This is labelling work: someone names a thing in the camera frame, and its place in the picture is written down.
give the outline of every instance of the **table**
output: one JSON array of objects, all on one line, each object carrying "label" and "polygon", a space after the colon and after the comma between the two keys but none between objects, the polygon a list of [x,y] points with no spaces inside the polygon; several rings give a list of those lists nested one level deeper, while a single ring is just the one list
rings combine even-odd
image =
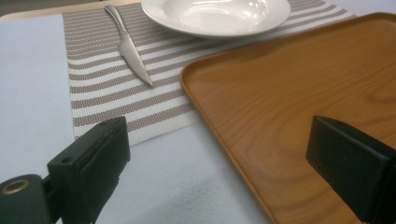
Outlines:
[{"label": "table", "polygon": [[[396,13],[391,0],[327,2],[357,15]],[[24,174],[44,177],[47,162],[74,141],[60,13],[106,4],[0,18],[7,21],[0,23],[1,182]],[[131,152],[98,223],[268,223],[202,122]]]}]

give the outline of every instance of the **tray rim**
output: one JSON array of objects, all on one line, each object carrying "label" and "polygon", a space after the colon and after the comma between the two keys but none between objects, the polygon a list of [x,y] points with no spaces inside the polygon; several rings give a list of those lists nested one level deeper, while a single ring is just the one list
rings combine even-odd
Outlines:
[{"label": "tray rim", "polygon": [[222,138],[219,136],[219,133],[213,128],[213,124],[207,118],[206,114],[202,113],[202,107],[196,102],[195,98],[189,91],[188,84],[186,84],[186,78],[187,78],[186,76],[189,75],[190,70],[194,70],[196,67],[198,67],[198,68],[202,67],[201,64],[207,64],[207,63],[211,64],[214,61],[226,62],[228,60],[227,56],[235,56],[236,55],[236,57],[237,57],[238,53],[242,50],[255,49],[258,46],[269,45],[269,44],[288,45],[288,44],[292,43],[293,41],[299,41],[302,38],[307,37],[307,36],[312,38],[312,36],[314,36],[314,35],[323,35],[325,33],[329,33],[334,30],[337,30],[337,29],[343,29],[348,26],[353,26],[353,25],[361,23],[361,22],[375,21],[375,20],[394,21],[396,23],[396,14],[386,13],[386,12],[372,13],[372,14],[357,17],[354,19],[340,21],[337,23],[332,23],[330,25],[324,25],[319,28],[300,32],[297,34],[282,36],[278,39],[262,41],[260,43],[247,45],[247,46],[244,46],[241,48],[231,49],[228,51],[217,53],[217,54],[190,62],[185,67],[183,67],[183,69],[181,70],[181,72],[179,74],[179,82],[182,87],[182,90],[186,93],[188,98],[191,100],[193,106],[197,109],[198,114],[205,121],[205,125],[209,128],[209,131],[215,136],[216,140],[221,145],[221,149],[222,149],[223,153],[226,155],[228,160],[230,160],[233,168],[239,174],[239,176],[242,178],[244,184],[248,188],[248,191],[252,194],[252,196],[256,200],[257,205],[262,209],[263,214],[267,218],[269,218],[269,221],[271,223],[278,223],[278,221],[274,217],[274,215],[272,213],[270,213],[271,206],[269,206],[269,204],[266,201],[263,201],[261,198],[259,198],[257,196],[259,191],[257,190],[257,188],[255,186],[252,185],[253,182],[249,180],[249,178],[247,177],[247,174],[245,174],[244,169],[241,169],[241,165],[237,162],[236,158],[233,157],[233,153],[231,153],[229,150],[226,149],[225,143],[223,142]]}]

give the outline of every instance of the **knife handle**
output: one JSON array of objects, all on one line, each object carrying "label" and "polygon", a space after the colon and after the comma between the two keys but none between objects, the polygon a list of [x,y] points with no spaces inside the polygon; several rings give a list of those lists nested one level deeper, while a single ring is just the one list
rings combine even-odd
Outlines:
[{"label": "knife handle", "polygon": [[116,24],[119,26],[120,33],[128,33],[126,31],[125,25],[122,21],[121,15],[119,11],[114,7],[114,6],[106,6],[105,10],[110,13],[110,15],[113,17],[114,21],[116,21]]}]

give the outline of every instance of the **plate rim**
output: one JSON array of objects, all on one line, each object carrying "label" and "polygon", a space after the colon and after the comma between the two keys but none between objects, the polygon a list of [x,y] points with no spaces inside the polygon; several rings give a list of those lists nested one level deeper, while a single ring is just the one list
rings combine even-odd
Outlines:
[{"label": "plate rim", "polygon": [[[283,15],[281,17],[280,20],[278,20],[277,22],[275,22],[273,25],[268,26],[268,27],[264,27],[264,29],[258,29],[258,30],[252,30],[252,31],[242,31],[242,32],[237,32],[237,33],[216,33],[216,32],[206,32],[206,31],[193,31],[193,29],[185,29],[188,26],[175,26],[172,24],[169,24],[169,22],[165,22],[164,20],[161,19],[161,16],[158,15],[166,15],[166,13],[163,10],[163,6],[166,2],[169,2],[172,0],[141,0],[141,7],[143,9],[143,11],[145,12],[145,14],[151,18],[153,21],[157,22],[158,24],[160,24],[163,27],[166,27],[168,29],[174,30],[174,31],[178,31],[184,34],[188,34],[188,35],[195,35],[195,36],[200,36],[200,37],[209,37],[209,38],[213,38],[213,37],[241,37],[241,36],[247,36],[247,35],[258,35],[267,31],[270,31],[274,28],[276,28],[277,26],[279,26],[280,24],[282,24],[283,22],[285,22],[288,17],[290,16],[290,12],[291,12],[291,8],[290,8],[290,3],[288,0],[260,0],[260,1],[264,1],[266,3],[270,2],[270,3],[274,3],[274,4],[279,4],[281,5],[284,10],[283,10]],[[156,13],[152,13],[153,8],[157,8],[156,9]]]}]

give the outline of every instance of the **metal ring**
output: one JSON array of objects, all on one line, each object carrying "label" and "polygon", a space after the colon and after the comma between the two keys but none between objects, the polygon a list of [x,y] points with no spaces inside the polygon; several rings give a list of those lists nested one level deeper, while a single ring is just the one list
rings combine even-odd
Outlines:
[{"label": "metal ring", "polygon": [[3,194],[17,193],[29,186],[30,182],[27,179],[14,180],[1,189]]}]

